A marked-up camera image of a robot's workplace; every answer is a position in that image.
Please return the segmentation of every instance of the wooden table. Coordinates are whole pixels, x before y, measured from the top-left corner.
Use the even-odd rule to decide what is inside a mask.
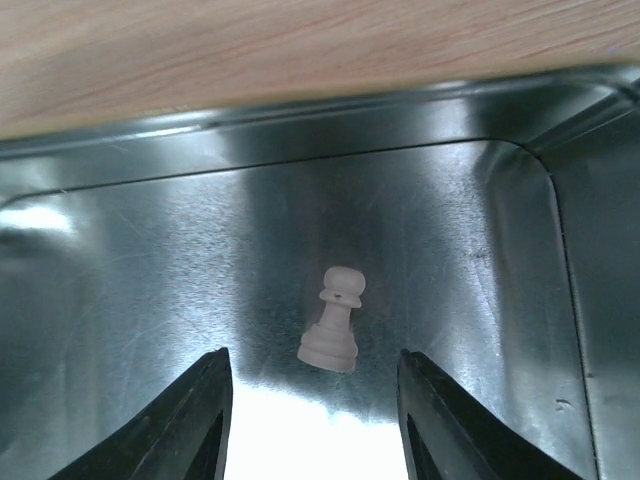
[[[633,55],[640,3],[0,0],[0,31],[6,135]]]

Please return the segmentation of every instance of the scratched metal surface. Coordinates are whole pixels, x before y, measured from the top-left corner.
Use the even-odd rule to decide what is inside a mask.
[[[596,137],[588,152],[577,145],[633,111],[622,86],[637,73],[572,70],[3,143],[0,472],[46,478],[227,346],[225,478],[297,479],[309,464],[308,478],[406,477],[401,348],[428,353],[583,477],[597,476],[595,455],[617,478],[622,457],[602,445],[622,427],[598,388],[625,387],[588,371],[596,394],[585,396],[582,367],[601,361],[604,333],[582,311],[576,324],[573,302],[608,311],[576,296],[596,288],[584,255],[609,278],[625,264],[581,250],[586,227],[569,199],[585,185],[581,158],[591,172],[606,154]],[[612,184],[635,172],[624,158]],[[620,195],[631,205],[634,192]],[[296,359],[335,264],[367,277],[350,375]],[[607,358],[633,360],[614,350]],[[633,439],[638,410],[624,409]]]

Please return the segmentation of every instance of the chess pawn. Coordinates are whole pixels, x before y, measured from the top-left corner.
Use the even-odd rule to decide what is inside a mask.
[[[300,341],[298,358],[314,367],[334,372],[355,368],[358,346],[350,325],[352,308],[360,308],[364,291],[362,273],[347,267],[331,267],[324,274],[320,298],[327,302],[322,317]]]

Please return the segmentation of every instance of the metal surface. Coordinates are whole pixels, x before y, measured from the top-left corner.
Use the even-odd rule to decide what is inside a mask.
[[[589,67],[4,142],[0,472],[52,474],[220,346],[232,480],[406,478],[401,348],[584,478],[594,454],[603,478],[640,472],[640,359],[622,348],[640,341],[640,147],[620,133],[638,78]],[[335,264],[367,277],[351,375],[296,359]]]

